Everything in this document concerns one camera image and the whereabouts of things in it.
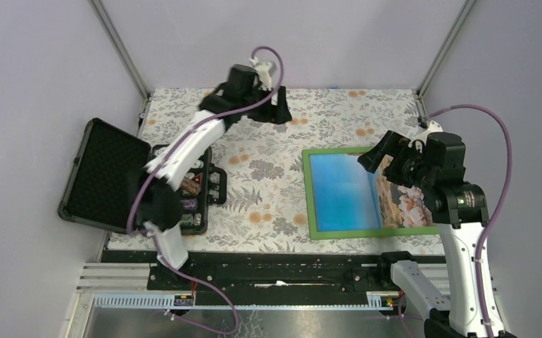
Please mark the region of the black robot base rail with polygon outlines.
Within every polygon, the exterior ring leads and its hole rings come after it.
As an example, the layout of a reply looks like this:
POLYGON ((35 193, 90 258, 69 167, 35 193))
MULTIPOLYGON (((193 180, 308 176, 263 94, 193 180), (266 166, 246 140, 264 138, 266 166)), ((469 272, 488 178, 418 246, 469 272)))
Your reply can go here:
POLYGON ((401 294, 387 280, 385 255, 193 251, 183 276, 163 267, 153 251, 105 251, 101 260, 147 263, 147 290, 181 292, 197 306, 224 306, 224 296, 235 306, 358 306, 372 294, 391 307, 401 294))

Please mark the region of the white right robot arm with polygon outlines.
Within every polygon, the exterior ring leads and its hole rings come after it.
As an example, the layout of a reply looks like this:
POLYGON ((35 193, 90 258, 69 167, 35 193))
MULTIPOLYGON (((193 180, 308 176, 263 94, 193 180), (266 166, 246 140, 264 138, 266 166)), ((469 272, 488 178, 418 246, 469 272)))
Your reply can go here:
POLYGON ((486 196, 480 186, 465 181, 465 152, 456 134, 430 132, 409 139, 388 131, 359 156, 369 173, 390 156, 382 171, 388 182, 423 193, 443 244, 450 295, 444 296, 407 252, 382 255, 377 283, 402 291, 419 311, 425 337, 512 337, 493 294, 484 237, 489 225, 486 196))

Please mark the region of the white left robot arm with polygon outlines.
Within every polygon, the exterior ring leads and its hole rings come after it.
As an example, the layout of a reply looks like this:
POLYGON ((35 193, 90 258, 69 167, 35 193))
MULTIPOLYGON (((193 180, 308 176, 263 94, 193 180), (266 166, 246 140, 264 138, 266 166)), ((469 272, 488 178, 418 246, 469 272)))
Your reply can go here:
POLYGON ((184 265, 188 251, 180 229, 182 181, 211 144, 243 116, 262 123, 291 120, 286 89, 272 80, 274 72, 283 69, 272 61, 252 59, 250 65, 233 65, 226 81, 203 97, 186 129, 131 180, 127 231, 146 230, 158 260, 167 267, 163 278, 173 289, 185 288, 191 279, 191 271, 184 265))

